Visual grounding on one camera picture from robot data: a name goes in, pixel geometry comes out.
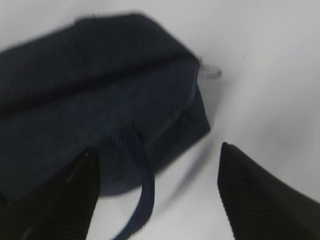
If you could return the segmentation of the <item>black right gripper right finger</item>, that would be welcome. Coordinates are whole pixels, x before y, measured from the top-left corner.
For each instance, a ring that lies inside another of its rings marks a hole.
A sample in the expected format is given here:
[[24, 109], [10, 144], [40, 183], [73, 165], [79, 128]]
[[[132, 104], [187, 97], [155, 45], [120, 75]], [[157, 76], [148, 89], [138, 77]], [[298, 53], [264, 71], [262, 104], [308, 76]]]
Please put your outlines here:
[[227, 142], [221, 145], [217, 187], [236, 240], [320, 238], [319, 202]]

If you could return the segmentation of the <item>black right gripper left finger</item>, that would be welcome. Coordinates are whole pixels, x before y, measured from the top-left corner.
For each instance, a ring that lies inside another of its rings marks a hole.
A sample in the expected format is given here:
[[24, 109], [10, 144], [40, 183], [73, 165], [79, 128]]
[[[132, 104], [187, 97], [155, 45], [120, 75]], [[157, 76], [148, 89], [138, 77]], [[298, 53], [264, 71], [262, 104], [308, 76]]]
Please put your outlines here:
[[0, 198], [2, 240], [84, 240], [100, 195], [100, 164], [87, 148], [29, 194]]

